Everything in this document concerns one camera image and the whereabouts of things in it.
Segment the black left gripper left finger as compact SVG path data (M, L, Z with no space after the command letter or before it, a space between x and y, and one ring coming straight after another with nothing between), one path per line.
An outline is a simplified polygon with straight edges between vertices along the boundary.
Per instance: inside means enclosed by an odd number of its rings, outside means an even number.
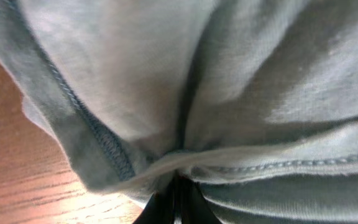
M176 183L174 178L165 189L153 194L133 224L174 224Z

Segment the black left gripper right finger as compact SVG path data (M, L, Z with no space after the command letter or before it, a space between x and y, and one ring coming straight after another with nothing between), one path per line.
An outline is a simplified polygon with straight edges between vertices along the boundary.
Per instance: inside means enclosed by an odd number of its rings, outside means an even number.
M178 209L182 224L221 224L198 185L183 177L178 179Z

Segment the light blue t-shirt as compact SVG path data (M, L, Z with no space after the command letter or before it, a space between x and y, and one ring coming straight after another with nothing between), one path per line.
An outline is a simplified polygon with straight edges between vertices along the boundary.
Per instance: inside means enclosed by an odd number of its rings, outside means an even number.
M358 223L358 1L0 1L0 62L91 192Z

